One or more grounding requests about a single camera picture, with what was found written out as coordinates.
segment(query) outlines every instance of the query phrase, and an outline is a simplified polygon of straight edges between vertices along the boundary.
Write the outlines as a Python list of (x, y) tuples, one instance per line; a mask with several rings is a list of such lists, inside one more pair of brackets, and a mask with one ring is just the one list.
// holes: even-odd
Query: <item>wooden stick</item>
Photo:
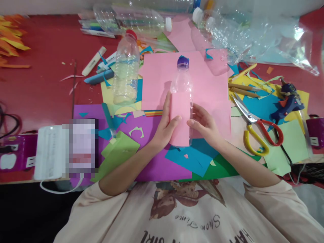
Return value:
[(235, 88), (239, 88), (239, 89), (242, 89), (242, 90), (252, 90), (252, 91), (255, 91), (255, 92), (258, 92), (258, 91), (261, 90), (261, 88), (251, 87), (251, 86), (246, 86), (246, 85), (240, 85), (240, 84), (233, 84), (233, 83), (228, 83), (228, 87), (229, 88), (235, 87)]
[(261, 97), (261, 96), (255, 94), (255, 93), (251, 93), (249, 91), (241, 90), (241, 89), (238, 89), (238, 88), (235, 88), (235, 87), (232, 87), (229, 90), (232, 91), (232, 92), (236, 92), (236, 93), (238, 93), (240, 95), (242, 94), (242, 95), (250, 96), (250, 97), (253, 97), (253, 98), (255, 98), (255, 97)]

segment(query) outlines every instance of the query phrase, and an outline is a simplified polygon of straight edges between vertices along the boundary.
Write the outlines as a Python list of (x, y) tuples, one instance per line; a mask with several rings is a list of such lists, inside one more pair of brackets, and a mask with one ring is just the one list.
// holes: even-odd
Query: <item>scissors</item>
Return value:
[[(244, 138), (245, 138), (245, 143), (246, 146), (248, 147), (248, 149), (250, 150), (251, 153), (258, 155), (258, 156), (265, 156), (269, 153), (269, 147), (267, 146), (267, 144), (262, 140), (262, 138), (260, 138), (260, 136), (253, 130), (252, 128), (252, 124), (253, 123), (257, 123), (263, 134), (265, 135), (265, 137), (267, 138), (267, 140), (269, 141), (269, 143), (273, 146), (280, 146), (282, 145), (282, 143), (284, 142), (284, 134), (282, 133), (282, 130), (278, 127), (277, 124), (271, 122), (271, 121), (267, 121), (267, 120), (263, 120), (263, 119), (256, 119), (252, 113), (249, 112), (249, 109), (247, 109), (247, 107), (244, 105), (243, 101), (241, 100), (241, 98), (235, 93), (236, 98), (232, 95), (237, 107), (241, 110), (241, 112), (243, 113), (243, 115), (245, 116), (248, 125), (247, 125), (247, 131), (244, 131)], [(275, 143), (274, 141), (272, 141), (266, 127), (264, 126), (264, 124), (268, 124), (270, 126), (273, 126), (278, 134), (279, 134), (279, 139), (278, 142)], [(251, 133), (254, 138), (262, 145), (262, 147), (264, 148), (264, 151), (262, 153), (258, 153), (256, 152), (250, 145), (250, 141), (249, 141), (249, 133)]]

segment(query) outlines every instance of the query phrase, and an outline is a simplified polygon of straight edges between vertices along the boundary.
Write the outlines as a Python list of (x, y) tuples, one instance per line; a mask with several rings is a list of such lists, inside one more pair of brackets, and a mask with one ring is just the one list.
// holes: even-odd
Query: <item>table surface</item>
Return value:
[[(308, 113), (319, 116), (324, 116), (324, 74), (320, 51), (323, 15), (324, 8), (300, 19), (308, 28), (316, 30), (313, 35), (311, 63), (320, 69), (318, 77), (297, 67), (272, 65), (274, 70), (270, 75), (266, 73), (269, 65), (258, 64), (254, 69), (265, 80), (282, 75), (297, 89), (309, 92)], [(7, 113), (21, 117), (22, 131), (68, 123), (72, 118), (73, 101), (69, 92), (73, 87), (73, 78), (62, 82), (59, 80), (74, 73), (74, 61), (77, 62), (77, 75), (81, 75), (101, 46), (107, 48), (106, 57), (111, 55), (116, 51), (120, 37), (112, 39), (82, 34), (77, 15), (31, 16), (21, 28), (28, 32), (23, 36), (23, 42), (31, 50), (20, 52), (20, 57), (8, 58), (8, 62), (30, 64), (32, 67), (0, 70), (0, 78), (5, 80), (0, 82), (0, 102), (5, 104)], [(75, 104), (102, 103), (100, 85), (90, 86), (83, 80), (84, 78), (76, 79), (79, 83), (75, 90)], [(27, 172), (0, 173), (0, 183), (30, 180), (32, 175), (33, 169)]]

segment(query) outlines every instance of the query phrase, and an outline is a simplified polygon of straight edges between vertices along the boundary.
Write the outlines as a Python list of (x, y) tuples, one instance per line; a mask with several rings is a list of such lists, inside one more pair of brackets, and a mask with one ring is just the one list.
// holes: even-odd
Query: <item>hand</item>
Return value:
[(193, 103), (193, 119), (187, 121), (187, 125), (200, 132), (206, 142), (217, 150), (224, 143), (214, 118), (200, 105)]
[(160, 152), (162, 149), (165, 148), (165, 146), (167, 146), (175, 127), (181, 121), (181, 116), (176, 116), (169, 122), (170, 97), (171, 93), (169, 91), (164, 101), (163, 113), (160, 124), (155, 132), (153, 139), (148, 144), (152, 146), (153, 149), (157, 149), (157, 152)]

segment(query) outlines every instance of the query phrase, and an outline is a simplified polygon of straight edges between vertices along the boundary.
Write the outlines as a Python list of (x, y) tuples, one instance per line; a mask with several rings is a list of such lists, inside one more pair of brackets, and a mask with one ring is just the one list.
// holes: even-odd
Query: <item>purple bottle cap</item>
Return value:
[(184, 56), (180, 56), (179, 59), (178, 59), (177, 65), (179, 65), (179, 64), (185, 64), (185, 66), (189, 67), (189, 58), (186, 58)]

